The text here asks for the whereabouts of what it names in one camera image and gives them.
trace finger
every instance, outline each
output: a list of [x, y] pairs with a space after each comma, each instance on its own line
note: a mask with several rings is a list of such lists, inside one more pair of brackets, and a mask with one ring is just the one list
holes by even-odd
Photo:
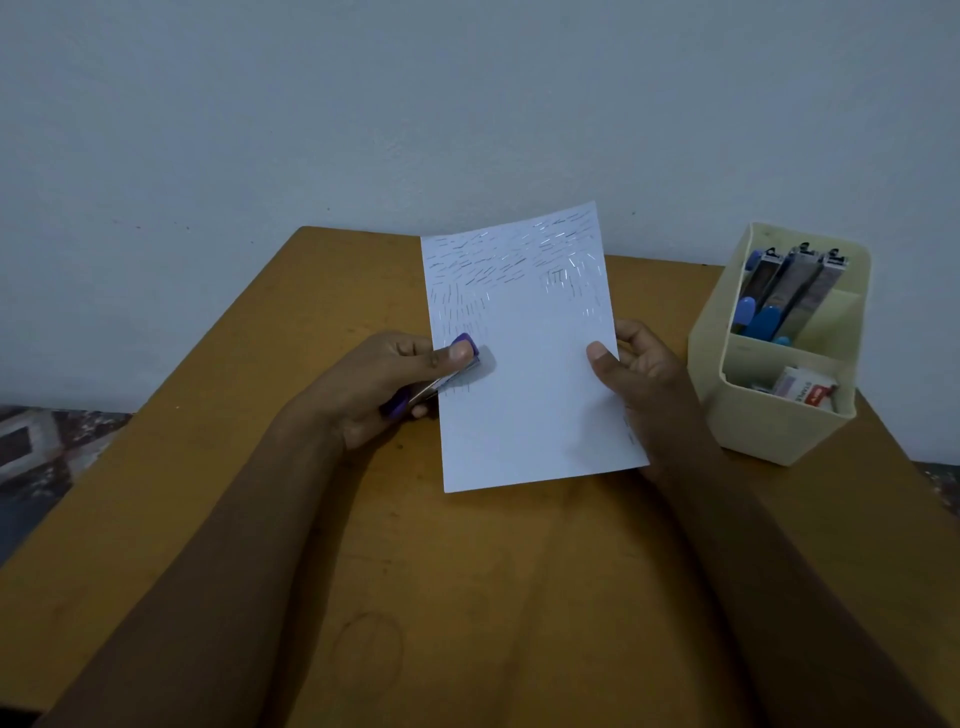
[[666, 345], [651, 331], [646, 324], [633, 319], [613, 319], [613, 328], [616, 338], [629, 342], [634, 352], [642, 354], [651, 349], [666, 349]]
[[441, 376], [459, 372], [473, 358], [473, 346], [469, 341], [458, 341], [452, 347], [435, 352], [401, 356], [393, 362], [398, 385], [416, 381], [433, 381]]
[[608, 388], [623, 398], [630, 394], [631, 389], [636, 385], [636, 375], [617, 361], [607, 347], [599, 341], [594, 341], [587, 347], [587, 358], [590, 360], [593, 373]]
[[433, 351], [433, 342], [426, 336], [417, 336], [414, 333], [389, 331], [387, 339], [394, 350], [402, 356], [421, 356]]
[[630, 367], [636, 361], [634, 350], [621, 341], [616, 342], [616, 350], [619, 354], [620, 363], [625, 367]]

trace yellow wooden table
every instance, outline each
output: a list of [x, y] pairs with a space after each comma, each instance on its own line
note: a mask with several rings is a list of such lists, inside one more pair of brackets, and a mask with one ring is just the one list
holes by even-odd
[[[719, 269], [608, 256], [614, 312], [678, 352]], [[428, 332], [416, 238], [303, 228], [0, 570], [0, 703], [45, 709], [197, 529], [276, 410], [369, 333]], [[786, 533], [960, 724], [960, 527], [866, 404], [792, 469], [742, 458]], [[403, 425], [336, 475], [273, 723], [742, 725], [710, 593], [631, 473], [444, 495]]]

